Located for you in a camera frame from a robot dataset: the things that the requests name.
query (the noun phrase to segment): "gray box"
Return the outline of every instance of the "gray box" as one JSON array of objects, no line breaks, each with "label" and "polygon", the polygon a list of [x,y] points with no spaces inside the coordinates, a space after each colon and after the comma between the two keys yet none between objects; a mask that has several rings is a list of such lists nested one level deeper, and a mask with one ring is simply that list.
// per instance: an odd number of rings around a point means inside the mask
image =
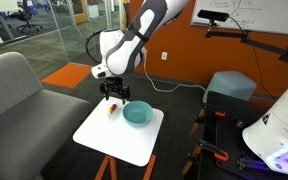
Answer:
[{"label": "gray box", "polygon": [[214,91],[248,101],[256,89],[256,83],[237,71],[216,72],[203,96],[206,103],[208,91]]}]

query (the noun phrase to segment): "glass wall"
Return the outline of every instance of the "glass wall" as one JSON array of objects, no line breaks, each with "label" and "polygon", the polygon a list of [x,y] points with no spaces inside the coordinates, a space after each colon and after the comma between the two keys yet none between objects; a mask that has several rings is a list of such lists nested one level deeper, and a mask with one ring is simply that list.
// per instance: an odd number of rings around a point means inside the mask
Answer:
[{"label": "glass wall", "polygon": [[95,32],[121,28],[123,0],[61,0],[52,6],[52,12],[69,62],[95,65],[86,52],[100,61],[98,36]]},{"label": "glass wall", "polygon": [[57,29],[50,6],[57,0],[13,0],[17,7],[0,12],[0,37],[5,43]]}]

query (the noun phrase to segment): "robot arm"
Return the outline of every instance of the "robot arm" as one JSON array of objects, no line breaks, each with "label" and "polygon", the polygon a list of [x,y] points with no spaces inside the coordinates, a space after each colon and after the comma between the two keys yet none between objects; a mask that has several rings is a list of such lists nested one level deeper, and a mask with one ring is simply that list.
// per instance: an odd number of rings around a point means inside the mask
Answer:
[{"label": "robot arm", "polygon": [[130,75],[146,56],[145,43],[162,25],[179,15],[189,0],[145,0],[123,34],[106,30],[100,34],[102,63],[92,68],[95,78]]}]

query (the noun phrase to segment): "black cable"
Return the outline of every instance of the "black cable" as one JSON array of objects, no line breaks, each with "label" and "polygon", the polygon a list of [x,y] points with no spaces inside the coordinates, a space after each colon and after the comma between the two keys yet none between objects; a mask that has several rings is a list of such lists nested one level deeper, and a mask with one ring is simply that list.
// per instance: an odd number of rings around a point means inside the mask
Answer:
[{"label": "black cable", "polygon": [[89,52],[89,50],[88,50],[88,43],[90,42],[90,40],[91,40],[94,36],[100,34],[101,32],[102,32],[102,30],[97,31],[97,32],[93,33],[92,35],[90,35],[90,37],[88,37],[88,38],[86,39],[86,44],[85,44],[85,48],[86,48],[86,53],[87,53],[87,55],[92,59],[92,61],[95,62],[96,65],[97,65],[97,64],[100,64],[100,62],[97,61],[97,60],[95,60],[95,58],[93,58],[93,56],[90,54],[90,52]]},{"label": "black cable", "polygon": [[266,91],[266,93],[268,93],[268,94],[272,97],[272,99],[274,99],[274,100],[276,101],[277,99],[265,88],[265,86],[264,86],[264,84],[263,84],[262,70],[261,70],[261,66],[260,66],[260,63],[259,63],[258,58],[257,58],[257,54],[256,54],[256,52],[255,52],[254,46],[252,46],[252,49],[253,49],[253,53],[254,53],[254,56],[255,56],[257,68],[258,68],[258,70],[259,70],[259,72],[260,72],[261,86],[262,86],[262,88]]},{"label": "black cable", "polygon": [[[243,34],[247,35],[247,34],[245,33],[245,31],[243,31],[243,29],[241,28],[241,26],[238,24],[238,22],[237,22],[234,18],[232,18],[232,17],[229,17],[229,18],[231,18],[231,19],[236,23],[236,25],[240,28],[240,30],[241,30],[241,32],[242,32]],[[265,88],[265,86],[264,86],[264,84],[263,84],[263,75],[262,75],[262,70],[261,70],[261,67],[260,67],[260,63],[259,63],[259,61],[258,61],[257,54],[256,54],[256,52],[255,52],[254,46],[253,46],[253,45],[251,45],[251,46],[252,46],[252,50],[253,50],[254,57],[255,57],[255,60],[256,60],[257,68],[258,68],[259,73],[260,73],[261,86],[262,86],[262,88],[266,91],[266,93],[269,94],[269,95],[272,97],[272,99],[277,100],[277,99]]]},{"label": "black cable", "polygon": [[229,18],[231,18],[231,19],[235,22],[235,24],[240,28],[240,30],[242,31],[242,33],[246,35],[246,33],[245,33],[245,32],[243,31],[243,29],[241,28],[241,26],[238,24],[238,22],[237,22],[234,18],[232,18],[231,16],[229,16]]}]

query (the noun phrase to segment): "whiteboard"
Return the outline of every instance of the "whiteboard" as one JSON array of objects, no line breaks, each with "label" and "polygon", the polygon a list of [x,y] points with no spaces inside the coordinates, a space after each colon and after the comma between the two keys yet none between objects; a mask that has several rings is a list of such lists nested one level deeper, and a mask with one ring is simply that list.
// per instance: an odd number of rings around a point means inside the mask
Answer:
[{"label": "whiteboard", "polygon": [[[228,13],[244,30],[288,34],[288,0],[196,0],[191,25],[208,25],[209,20],[197,17],[201,9]],[[230,18],[216,23],[238,29]]]}]

